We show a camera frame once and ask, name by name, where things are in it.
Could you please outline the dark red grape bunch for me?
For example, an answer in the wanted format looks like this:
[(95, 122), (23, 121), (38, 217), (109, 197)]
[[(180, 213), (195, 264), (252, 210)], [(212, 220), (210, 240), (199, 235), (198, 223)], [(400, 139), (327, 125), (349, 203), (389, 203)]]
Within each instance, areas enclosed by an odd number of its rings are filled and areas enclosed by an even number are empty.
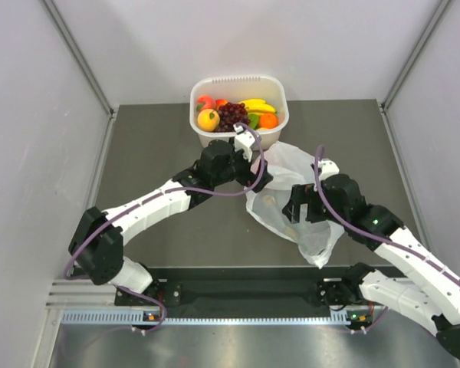
[(250, 119), (245, 116), (220, 116), (218, 126), (215, 128), (214, 133), (230, 133), (234, 132), (234, 125), (243, 123), (249, 125)]

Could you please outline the white plastic fruit bag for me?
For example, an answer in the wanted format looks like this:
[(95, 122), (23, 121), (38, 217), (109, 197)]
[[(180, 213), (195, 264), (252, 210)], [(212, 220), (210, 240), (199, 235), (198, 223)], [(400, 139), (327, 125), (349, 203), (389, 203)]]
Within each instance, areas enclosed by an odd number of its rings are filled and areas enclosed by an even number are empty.
[(315, 183), (314, 156), (296, 146), (277, 141), (265, 150), (268, 173), (273, 180), (260, 192), (247, 192), (247, 213), (270, 232), (297, 245), (308, 264), (322, 268), (330, 260), (334, 246), (344, 234), (342, 225), (329, 220), (311, 223), (306, 220), (307, 206), (285, 209), (295, 185)]

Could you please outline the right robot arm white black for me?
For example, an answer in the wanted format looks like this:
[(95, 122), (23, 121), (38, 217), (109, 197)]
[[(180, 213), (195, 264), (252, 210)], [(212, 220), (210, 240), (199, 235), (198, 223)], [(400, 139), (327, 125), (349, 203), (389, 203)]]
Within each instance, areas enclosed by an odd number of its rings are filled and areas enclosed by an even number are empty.
[(350, 268), (344, 297), (382, 304), (433, 335), (460, 360), (460, 277), (428, 251), (408, 227), (382, 205), (369, 204), (357, 182), (336, 174), (319, 184), (295, 184), (283, 213), (293, 223), (325, 220), (341, 224), (355, 242), (401, 271), (415, 286), (407, 287), (367, 265)]

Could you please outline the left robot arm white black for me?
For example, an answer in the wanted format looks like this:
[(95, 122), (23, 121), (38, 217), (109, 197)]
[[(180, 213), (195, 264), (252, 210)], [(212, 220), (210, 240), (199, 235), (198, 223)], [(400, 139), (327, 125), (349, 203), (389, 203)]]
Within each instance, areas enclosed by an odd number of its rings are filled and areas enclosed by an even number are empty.
[(147, 268), (125, 256), (124, 246), (162, 220), (217, 196), (216, 188), (223, 184), (237, 182), (245, 191), (260, 192), (273, 176), (264, 157), (257, 169), (251, 166), (251, 149), (215, 140), (189, 168), (151, 193), (104, 211), (89, 208), (68, 246), (74, 263), (95, 285), (113, 284), (131, 290), (142, 304), (154, 302), (157, 283)]

